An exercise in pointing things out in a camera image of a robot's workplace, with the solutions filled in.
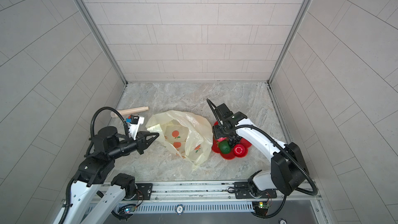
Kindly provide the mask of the green avocado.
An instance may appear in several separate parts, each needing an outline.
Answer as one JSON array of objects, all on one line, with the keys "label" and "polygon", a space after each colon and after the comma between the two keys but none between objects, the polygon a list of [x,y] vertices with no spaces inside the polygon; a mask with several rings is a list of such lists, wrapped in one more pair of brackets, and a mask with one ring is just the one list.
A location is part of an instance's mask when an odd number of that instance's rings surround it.
[{"label": "green avocado", "polygon": [[231,146],[227,140],[218,143],[218,147],[220,149],[220,153],[227,155],[231,152]]}]

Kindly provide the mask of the cream plastic bag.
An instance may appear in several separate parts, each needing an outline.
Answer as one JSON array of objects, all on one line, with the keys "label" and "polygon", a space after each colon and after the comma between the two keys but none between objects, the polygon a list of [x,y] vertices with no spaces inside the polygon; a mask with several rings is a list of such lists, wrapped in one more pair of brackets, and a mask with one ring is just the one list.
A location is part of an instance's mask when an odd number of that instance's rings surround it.
[{"label": "cream plastic bag", "polygon": [[149,132],[158,133],[157,141],[170,153],[199,166],[210,156],[213,133],[210,122],[199,115],[167,111],[150,117]]}]

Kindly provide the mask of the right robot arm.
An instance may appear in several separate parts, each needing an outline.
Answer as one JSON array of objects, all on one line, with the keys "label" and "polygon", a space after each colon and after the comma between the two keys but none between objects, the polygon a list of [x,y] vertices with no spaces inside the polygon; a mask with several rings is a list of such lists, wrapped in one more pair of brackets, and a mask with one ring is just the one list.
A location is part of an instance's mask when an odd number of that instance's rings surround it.
[{"label": "right robot arm", "polygon": [[276,189],[285,196],[291,195],[293,191],[309,196],[318,194],[302,152],[295,143],[286,144],[271,137],[245,114],[231,112],[224,103],[216,106],[209,99],[207,103],[218,122],[212,128],[215,138],[236,134],[261,151],[271,164],[268,171],[260,171],[248,179],[248,190],[253,196],[258,197],[269,189]]}]

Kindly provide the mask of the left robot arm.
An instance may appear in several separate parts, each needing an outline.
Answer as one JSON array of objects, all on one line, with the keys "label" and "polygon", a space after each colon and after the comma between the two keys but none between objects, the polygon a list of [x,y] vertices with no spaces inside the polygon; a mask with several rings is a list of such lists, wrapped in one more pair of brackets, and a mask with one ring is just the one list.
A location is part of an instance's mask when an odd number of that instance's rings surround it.
[{"label": "left robot arm", "polygon": [[102,224],[109,215],[128,220],[142,204],[144,194],[134,176],[118,174],[103,194],[100,192],[116,159],[137,151],[143,154],[158,133],[138,132],[135,138],[118,133],[116,127],[100,129],[91,140],[94,152],[86,155],[74,177],[69,181],[65,203],[55,219],[56,224]]}]

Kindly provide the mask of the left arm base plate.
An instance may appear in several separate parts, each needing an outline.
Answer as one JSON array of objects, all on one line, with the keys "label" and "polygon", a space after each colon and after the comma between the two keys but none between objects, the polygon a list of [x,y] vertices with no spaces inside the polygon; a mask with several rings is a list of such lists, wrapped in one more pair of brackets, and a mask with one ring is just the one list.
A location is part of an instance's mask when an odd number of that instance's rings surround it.
[{"label": "left arm base plate", "polygon": [[132,197],[125,197],[124,201],[147,201],[150,200],[152,194],[152,183],[137,183],[136,192]]}]

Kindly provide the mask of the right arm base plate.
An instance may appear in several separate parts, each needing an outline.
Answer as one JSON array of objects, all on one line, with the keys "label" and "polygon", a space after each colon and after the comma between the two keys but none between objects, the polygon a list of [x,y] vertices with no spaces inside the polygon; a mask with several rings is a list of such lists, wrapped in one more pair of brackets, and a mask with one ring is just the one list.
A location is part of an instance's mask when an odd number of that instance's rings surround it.
[{"label": "right arm base plate", "polygon": [[276,199],[277,192],[274,189],[267,189],[262,192],[252,193],[246,181],[236,181],[228,189],[228,193],[233,194],[236,199]]}]

